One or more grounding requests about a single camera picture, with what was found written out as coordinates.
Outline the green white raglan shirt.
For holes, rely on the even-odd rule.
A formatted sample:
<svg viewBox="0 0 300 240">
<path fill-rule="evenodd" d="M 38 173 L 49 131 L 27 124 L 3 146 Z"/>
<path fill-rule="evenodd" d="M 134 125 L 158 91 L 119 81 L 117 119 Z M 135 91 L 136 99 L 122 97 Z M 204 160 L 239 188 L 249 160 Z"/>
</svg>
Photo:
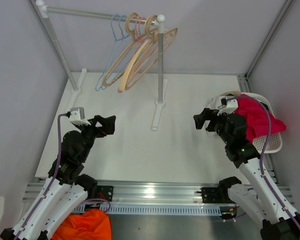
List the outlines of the green white raglan shirt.
<svg viewBox="0 0 300 240">
<path fill-rule="evenodd" d="M 221 98 L 226 96 L 215 96 L 211 102 L 208 104 L 208 107 L 213 110 L 218 110 L 218 107 L 221 106 Z"/>
</svg>

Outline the red t shirt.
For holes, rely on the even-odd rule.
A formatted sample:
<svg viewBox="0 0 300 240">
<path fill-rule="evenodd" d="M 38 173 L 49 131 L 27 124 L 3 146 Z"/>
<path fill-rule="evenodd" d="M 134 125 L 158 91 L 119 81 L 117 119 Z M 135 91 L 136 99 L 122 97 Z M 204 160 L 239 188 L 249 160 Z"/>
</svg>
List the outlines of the red t shirt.
<svg viewBox="0 0 300 240">
<path fill-rule="evenodd" d="M 238 108 L 234 113 L 244 116 L 247 129 L 246 138 L 252 143 L 254 139 L 267 136 L 269 132 L 269 121 L 263 107 L 252 97 L 241 94 L 236 98 Z"/>
</svg>

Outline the blue wire hanger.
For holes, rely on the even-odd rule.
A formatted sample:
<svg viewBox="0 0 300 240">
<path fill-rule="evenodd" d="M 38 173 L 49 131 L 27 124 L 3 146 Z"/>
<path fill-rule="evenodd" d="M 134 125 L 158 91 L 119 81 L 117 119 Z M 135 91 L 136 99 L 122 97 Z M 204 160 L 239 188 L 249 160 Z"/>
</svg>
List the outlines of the blue wire hanger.
<svg viewBox="0 0 300 240">
<path fill-rule="evenodd" d="M 106 60 L 106 63 L 105 63 L 105 66 L 103 68 L 103 71 L 102 71 L 102 74 L 101 76 L 98 78 L 98 81 L 96 83 L 96 86 L 95 86 L 95 90 L 98 92 L 98 91 L 103 91 L 106 89 L 106 87 L 103 86 L 102 84 L 102 77 L 105 75 L 106 71 L 109 69 L 109 67 L 111 66 L 112 64 L 112 61 L 114 60 L 114 54 L 115 54 L 115 51 L 116 51 L 116 48 L 117 48 L 117 43 L 120 41 L 118 39 L 118 37 L 116 36 L 116 31 L 114 29 L 114 26 L 113 26 L 113 22 L 115 21 L 115 18 L 116 17 L 120 17 L 120 15 L 118 13 L 114 14 L 112 17 L 111 17 L 111 20 L 110 20 L 110 28 L 111 28 L 111 31 L 112 31 L 112 36 L 113 36 L 113 44 L 112 44 L 112 48 L 111 48 L 111 52 L 110 54 L 108 55 L 107 57 L 107 60 Z"/>
<path fill-rule="evenodd" d="M 114 27 L 114 30 L 115 30 L 116 36 L 119 39 L 119 42 L 116 45 L 117 48 L 115 50 L 114 60 L 112 61 L 111 66 L 116 61 L 117 57 L 119 56 L 118 52 L 121 49 L 121 47 L 123 46 L 125 39 L 128 39 L 130 37 L 130 35 L 127 33 L 127 31 L 123 30 L 123 27 L 122 27 L 122 23 L 125 22 L 125 20 L 123 20 L 123 18 L 126 18 L 126 17 L 127 17 L 126 15 L 120 15 L 120 17 L 115 18 L 115 19 L 118 19 L 118 30 L 115 27 Z M 114 70 L 110 70 L 111 66 L 108 68 L 108 70 L 110 70 L 110 74 L 109 74 L 109 76 L 106 77 L 106 80 L 111 79 L 111 81 L 113 83 L 115 81 L 115 78 L 119 77 L 120 73 L 122 71 L 124 71 L 124 69 L 126 68 L 126 66 L 129 63 L 129 60 L 128 60 L 129 51 L 130 50 L 128 50 L 127 53 L 123 54 L 123 59 L 119 60 L 119 63 L 117 66 L 114 67 Z"/>
</svg>

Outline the beige wooden hanger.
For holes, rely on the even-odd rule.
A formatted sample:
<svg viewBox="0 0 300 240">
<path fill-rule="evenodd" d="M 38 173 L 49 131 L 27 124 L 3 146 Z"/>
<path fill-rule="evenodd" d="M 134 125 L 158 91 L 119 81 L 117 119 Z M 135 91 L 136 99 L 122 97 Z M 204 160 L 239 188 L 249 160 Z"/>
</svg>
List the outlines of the beige wooden hanger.
<svg viewBox="0 0 300 240">
<path fill-rule="evenodd" d="M 113 20 L 119 17 L 118 27 L 120 36 L 117 37 L 113 28 Z M 128 63 L 130 62 L 130 54 L 132 50 L 138 49 L 139 36 L 136 30 L 131 28 L 131 20 L 139 20 L 140 16 L 133 12 L 129 16 L 114 15 L 111 19 L 110 26 L 114 37 L 114 47 L 110 54 L 106 68 L 99 80 L 101 80 L 101 88 L 104 90 L 117 82 L 124 74 Z"/>
</svg>

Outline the beige t shirt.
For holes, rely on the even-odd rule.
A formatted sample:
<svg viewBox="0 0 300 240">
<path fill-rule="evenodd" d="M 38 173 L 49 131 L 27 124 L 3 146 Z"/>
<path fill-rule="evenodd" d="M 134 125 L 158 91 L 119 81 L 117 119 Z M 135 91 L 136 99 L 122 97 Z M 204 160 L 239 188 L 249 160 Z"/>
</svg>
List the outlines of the beige t shirt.
<svg viewBox="0 0 300 240">
<path fill-rule="evenodd" d="M 222 93 L 220 96 L 232 96 L 232 97 L 240 97 L 243 93 L 240 91 L 227 91 Z"/>
</svg>

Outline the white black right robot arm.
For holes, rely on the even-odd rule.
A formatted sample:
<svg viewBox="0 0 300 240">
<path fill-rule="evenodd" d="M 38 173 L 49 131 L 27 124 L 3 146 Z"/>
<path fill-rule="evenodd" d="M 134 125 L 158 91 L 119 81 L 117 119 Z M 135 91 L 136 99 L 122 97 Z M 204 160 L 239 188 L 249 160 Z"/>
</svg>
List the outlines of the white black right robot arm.
<svg viewBox="0 0 300 240">
<path fill-rule="evenodd" d="M 229 177 L 220 181 L 218 198 L 238 204 L 258 226 L 263 240 L 300 240 L 300 213 L 269 176 L 261 155 L 247 140 L 245 118 L 205 108 L 193 119 L 198 130 L 209 122 L 206 131 L 215 132 L 222 139 L 226 156 L 255 192 L 251 194 L 236 177 Z"/>
</svg>

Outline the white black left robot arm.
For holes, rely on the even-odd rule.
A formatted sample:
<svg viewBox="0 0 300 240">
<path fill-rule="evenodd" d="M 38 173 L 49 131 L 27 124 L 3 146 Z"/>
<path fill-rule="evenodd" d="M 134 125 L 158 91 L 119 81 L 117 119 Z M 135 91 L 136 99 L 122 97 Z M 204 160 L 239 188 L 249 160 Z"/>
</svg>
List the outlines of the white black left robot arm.
<svg viewBox="0 0 300 240">
<path fill-rule="evenodd" d="M 65 135 L 57 130 L 58 153 L 48 177 L 21 220 L 1 232 L 2 240 L 50 240 L 79 204 L 97 199 L 97 180 L 82 170 L 95 140 L 114 134 L 116 116 L 85 119 L 73 108 L 58 115 L 58 126 L 62 117 L 67 117 L 76 130 Z"/>
</svg>

